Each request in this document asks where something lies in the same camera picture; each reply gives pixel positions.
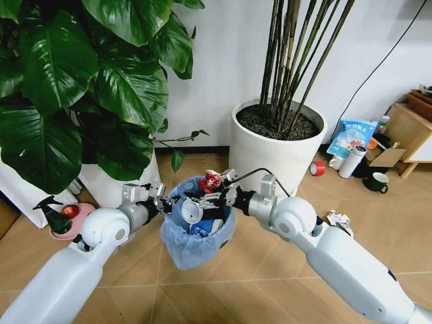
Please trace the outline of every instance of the blue plastic bag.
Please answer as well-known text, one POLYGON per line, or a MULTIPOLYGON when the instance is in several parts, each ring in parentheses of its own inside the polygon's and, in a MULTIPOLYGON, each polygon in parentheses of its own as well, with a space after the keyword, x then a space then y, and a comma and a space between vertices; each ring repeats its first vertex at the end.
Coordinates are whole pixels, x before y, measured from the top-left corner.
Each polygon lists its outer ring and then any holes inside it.
POLYGON ((368 145, 377 127, 377 122, 343 119, 342 126, 342 131, 335 137, 327 153, 347 158, 355 146, 366 147, 368 145))
POLYGON ((210 261, 219 251, 221 245, 230 240, 236 229, 237 219, 231 207, 224 207, 226 222, 215 233, 201 238, 198 234, 190 235, 189 223, 182 217, 182 205, 186 200, 184 192, 203 194, 198 180, 204 177, 193 177, 176 186, 169 197, 180 196, 170 215, 165 216, 159 233, 168 249, 176 267, 186 270, 210 261))

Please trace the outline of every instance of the crumpled paper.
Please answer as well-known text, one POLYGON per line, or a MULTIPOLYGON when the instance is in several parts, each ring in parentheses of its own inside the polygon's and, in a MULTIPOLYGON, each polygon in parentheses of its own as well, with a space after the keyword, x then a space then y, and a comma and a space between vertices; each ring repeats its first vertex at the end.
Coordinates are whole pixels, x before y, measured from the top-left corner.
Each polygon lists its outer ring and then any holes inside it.
POLYGON ((336 211, 331 210, 327 215, 327 219, 330 225, 342 228, 345 230, 352 238, 354 238, 354 232, 350 227, 350 218, 345 214, 337 214, 336 211))

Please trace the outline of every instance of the trash bag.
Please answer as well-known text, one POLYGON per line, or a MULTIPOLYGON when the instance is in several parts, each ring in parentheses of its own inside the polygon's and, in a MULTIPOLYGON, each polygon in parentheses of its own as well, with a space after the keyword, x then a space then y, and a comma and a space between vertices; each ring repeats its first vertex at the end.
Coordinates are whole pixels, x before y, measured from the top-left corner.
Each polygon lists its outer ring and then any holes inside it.
POLYGON ((176 186, 169 197, 180 196, 174 205, 171 214, 165 216, 160 229, 162 241, 168 249, 176 267, 187 270, 210 261, 220 249, 221 245, 231 239, 236 229, 237 219, 231 207, 225 206, 224 213, 227 216, 222 227, 210 236, 201 238, 198 234, 190 235, 189 223, 182 217, 182 205, 186 200, 185 192, 203 194, 198 185, 198 180, 204 177, 193 177, 176 186))

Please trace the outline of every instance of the white wall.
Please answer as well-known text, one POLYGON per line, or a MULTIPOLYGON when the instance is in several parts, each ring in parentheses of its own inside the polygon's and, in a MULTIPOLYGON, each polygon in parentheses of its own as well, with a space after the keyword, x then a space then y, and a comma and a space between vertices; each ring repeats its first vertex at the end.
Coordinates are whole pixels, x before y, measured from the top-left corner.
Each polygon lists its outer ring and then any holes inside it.
MULTIPOLYGON (((194 74, 188 81, 169 74, 169 129, 164 138, 185 136, 202 128, 211 136, 180 144, 230 144, 232 109, 260 95, 272 2, 205 0, 206 8, 201 11, 175 8, 189 30, 197 27, 194 74)), ((345 4, 344 0, 341 2, 335 18, 345 4)), ((306 100, 307 105, 327 118, 326 140, 354 91, 391 49, 422 2, 356 1, 306 100)), ((302 1, 300 14, 305 13, 307 3, 302 1)), ((428 1, 398 47, 357 94, 344 117, 376 119, 411 88, 420 83, 432 85, 431 31, 432 1, 428 1)), ((297 92, 298 101, 305 83, 297 92)))

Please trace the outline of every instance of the potted plant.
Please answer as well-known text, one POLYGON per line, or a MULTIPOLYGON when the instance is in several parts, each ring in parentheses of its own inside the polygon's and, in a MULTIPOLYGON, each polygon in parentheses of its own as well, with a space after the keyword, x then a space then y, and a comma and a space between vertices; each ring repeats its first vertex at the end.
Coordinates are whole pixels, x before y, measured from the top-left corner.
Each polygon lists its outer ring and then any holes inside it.
MULTIPOLYGON (((353 3, 354 0, 347 1, 302 100, 297 103, 294 94, 340 0, 322 0, 320 5, 310 0, 301 28, 297 27, 301 21, 298 19, 301 0, 289 0, 286 10, 284 0, 274 0, 261 97, 242 103, 232 112, 229 167, 240 175, 266 167, 288 192, 296 193, 327 131, 324 117, 304 102, 353 3), (294 44, 297 32, 298 41, 294 44)), ((261 178, 262 175, 255 174, 243 180, 243 184, 259 191, 261 178)))
MULTIPOLYGON (((110 206, 121 182, 159 179, 153 142, 168 127, 161 63, 181 79, 193 65, 195 31, 188 35, 173 2, 204 8, 201 0, 0 0, 1 160, 49 194, 80 174, 110 206)), ((175 171, 182 157, 174 151, 175 171)))

